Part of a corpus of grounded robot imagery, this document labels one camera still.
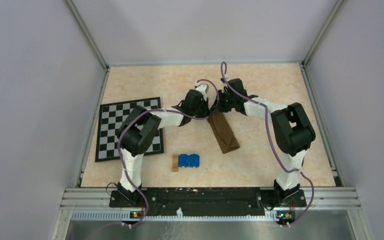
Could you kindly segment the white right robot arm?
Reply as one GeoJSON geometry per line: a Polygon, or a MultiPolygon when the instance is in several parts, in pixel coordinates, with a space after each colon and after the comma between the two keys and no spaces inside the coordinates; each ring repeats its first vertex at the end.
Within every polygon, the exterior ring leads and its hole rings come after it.
{"type": "Polygon", "coordinates": [[[281,167],[273,184],[273,200],[279,206],[287,206],[300,189],[304,158],[316,138],[303,105],[299,102],[286,105],[248,95],[239,78],[221,81],[223,88],[216,103],[219,112],[235,110],[264,120],[270,148],[281,167]]]}

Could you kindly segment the small wooden block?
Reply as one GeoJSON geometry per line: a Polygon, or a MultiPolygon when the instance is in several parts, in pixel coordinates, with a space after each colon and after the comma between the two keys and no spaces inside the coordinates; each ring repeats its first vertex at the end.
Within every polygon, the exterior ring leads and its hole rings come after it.
{"type": "Polygon", "coordinates": [[[171,171],[172,171],[173,173],[179,171],[179,155],[178,155],[178,154],[173,154],[173,155],[172,155],[172,167],[171,167],[171,171]]]}

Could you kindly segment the aluminium frame rail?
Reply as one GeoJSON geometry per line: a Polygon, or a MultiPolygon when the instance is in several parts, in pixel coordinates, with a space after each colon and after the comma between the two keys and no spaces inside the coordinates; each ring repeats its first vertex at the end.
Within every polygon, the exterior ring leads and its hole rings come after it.
{"type": "MultiPolygon", "coordinates": [[[[344,5],[343,0],[338,0],[332,11],[329,13],[327,20],[323,24],[322,29],[319,31],[315,43],[311,46],[309,54],[304,60],[299,61],[300,71],[303,76],[303,81],[308,92],[308,96],[312,107],[316,110],[316,120],[318,125],[322,128],[322,138],[325,148],[327,149],[327,155],[329,157],[329,163],[332,165],[332,171],[339,174],[340,170],[336,164],[335,154],[333,147],[329,140],[328,130],[324,127],[324,120],[322,113],[319,110],[319,103],[316,99],[316,94],[310,80],[310,75],[307,70],[307,63],[309,63],[309,57],[314,53],[316,48],[321,44],[322,37],[327,34],[336,14],[344,5]]],[[[87,142],[84,144],[84,151],[82,154],[81,166],[77,175],[76,183],[73,188],[67,188],[64,191],[59,211],[112,211],[109,205],[111,197],[107,195],[104,187],[81,187],[80,182],[84,176],[84,170],[87,164],[87,149],[91,147],[93,140],[93,131],[98,123],[99,106],[104,98],[104,88],[107,85],[108,78],[110,76],[111,65],[105,60],[102,52],[100,51],[94,37],[92,36],[88,26],[82,17],[76,3],[73,0],[66,0],[64,4],[68,8],[69,12],[73,16],[76,25],[79,27],[83,38],[86,40],[88,47],[97,59],[99,65],[103,68],[103,79],[99,87],[99,97],[94,106],[92,119],[89,122],[89,130],[86,135],[87,142]]],[[[354,187],[347,186],[329,186],[315,188],[303,187],[303,196],[308,198],[310,211],[351,211],[357,212],[362,210],[361,202],[357,194],[357,190],[354,187]]]]}

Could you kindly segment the brown cloth napkin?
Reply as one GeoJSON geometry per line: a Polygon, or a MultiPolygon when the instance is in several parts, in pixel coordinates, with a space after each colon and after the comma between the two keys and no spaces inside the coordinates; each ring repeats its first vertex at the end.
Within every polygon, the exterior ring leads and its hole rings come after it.
{"type": "Polygon", "coordinates": [[[222,112],[214,113],[207,121],[223,154],[227,154],[240,148],[240,144],[222,112]]]}

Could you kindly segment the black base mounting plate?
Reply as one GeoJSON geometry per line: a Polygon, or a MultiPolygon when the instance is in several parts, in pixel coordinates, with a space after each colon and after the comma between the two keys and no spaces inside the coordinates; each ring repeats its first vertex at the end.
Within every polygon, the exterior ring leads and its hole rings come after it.
{"type": "Polygon", "coordinates": [[[271,187],[149,187],[141,191],[122,195],[113,190],[109,206],[148,217],[174,216],[178,210],[186,217],[263,216],[269,210],[307,206],[301,189],[285,198],[271,187]]]}

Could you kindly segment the blue toy car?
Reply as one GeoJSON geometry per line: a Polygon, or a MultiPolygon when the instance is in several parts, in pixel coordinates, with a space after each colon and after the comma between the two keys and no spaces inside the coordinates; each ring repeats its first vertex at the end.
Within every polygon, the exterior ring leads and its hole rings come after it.
{"type": "Polygon", "coordinates": [[[198,154],[179,154],[178,167],[180,168],[198,168],[200,166],[200,156],[198,154]]]}

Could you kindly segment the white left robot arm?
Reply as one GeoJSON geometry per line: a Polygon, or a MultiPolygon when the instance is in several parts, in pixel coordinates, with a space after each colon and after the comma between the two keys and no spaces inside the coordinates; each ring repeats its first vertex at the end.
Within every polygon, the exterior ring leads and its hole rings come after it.
{"type": "Polygon", "coordinates": [[[116,131],[117,150],[123,166],[117,191],[127,206],[134,207],[140,202],[143,157],[156,133],[166,127],[182,127],[192,119],[207,118],[210,113],[208,88],[207,84],[198,84],[187,92],[179,104],[169,108],[146,109],[137,105],[116,131]]]}

